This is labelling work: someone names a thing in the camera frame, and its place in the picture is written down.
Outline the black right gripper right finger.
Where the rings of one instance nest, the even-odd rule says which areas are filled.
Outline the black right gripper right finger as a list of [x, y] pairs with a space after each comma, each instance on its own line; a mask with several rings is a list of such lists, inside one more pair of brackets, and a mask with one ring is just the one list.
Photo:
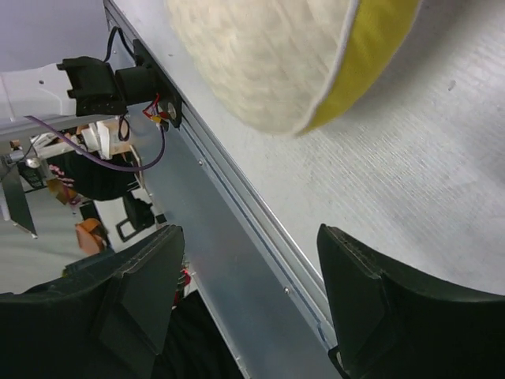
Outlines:
[[431, 276], [322, 225], [317, 251], [344, 378], [501, 378], [504, 298]]

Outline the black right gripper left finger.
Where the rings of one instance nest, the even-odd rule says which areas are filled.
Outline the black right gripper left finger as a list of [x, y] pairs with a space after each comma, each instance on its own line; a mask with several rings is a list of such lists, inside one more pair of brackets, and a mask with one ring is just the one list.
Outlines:
[[182, 229], [168, 225], [68, 276], [3, 294], [2, 377], [150, 377], [184, 248]]

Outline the cream quilted pillow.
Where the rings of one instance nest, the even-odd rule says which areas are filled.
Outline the cream quilted pillow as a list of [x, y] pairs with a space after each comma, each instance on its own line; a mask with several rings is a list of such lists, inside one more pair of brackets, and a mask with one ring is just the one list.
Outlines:
[[409, 34], [418, 1], [168, 1], [170, 24], [226, 109], [269, 134], [346, 113]]

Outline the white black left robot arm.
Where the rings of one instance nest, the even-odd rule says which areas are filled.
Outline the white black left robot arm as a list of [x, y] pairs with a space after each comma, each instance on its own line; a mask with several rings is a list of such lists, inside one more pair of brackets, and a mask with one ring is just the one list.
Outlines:
[[151, 68], [113, 70], [87, 56], [36, 69], [1, 73], [1, 117], [122, 115], [159, 93]]

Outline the aluminium front frame rail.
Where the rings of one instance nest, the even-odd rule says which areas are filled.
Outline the aluminium front frame rail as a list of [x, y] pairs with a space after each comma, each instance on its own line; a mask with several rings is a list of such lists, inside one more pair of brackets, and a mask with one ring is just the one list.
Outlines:
[[195, 71], [163, 3], [108, 1], [105, 8], [182, 97], [181, 126], [146, 183], [183, 227], [193, 283], [242, 375], [336, 378], [322, 281], [225, 149], [217, 131], [234, 121]]

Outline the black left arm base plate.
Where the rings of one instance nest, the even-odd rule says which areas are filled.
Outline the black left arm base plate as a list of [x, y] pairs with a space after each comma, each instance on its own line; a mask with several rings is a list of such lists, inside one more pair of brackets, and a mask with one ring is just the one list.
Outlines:
[[136, 66], [146, 69], [148, 75], [148, 105], [143, 113], [152, 121], [170, 123], [179, 129], [182, 121], [182, 98], [171, 79], [152, 57], [139, 39], [133, 41]]

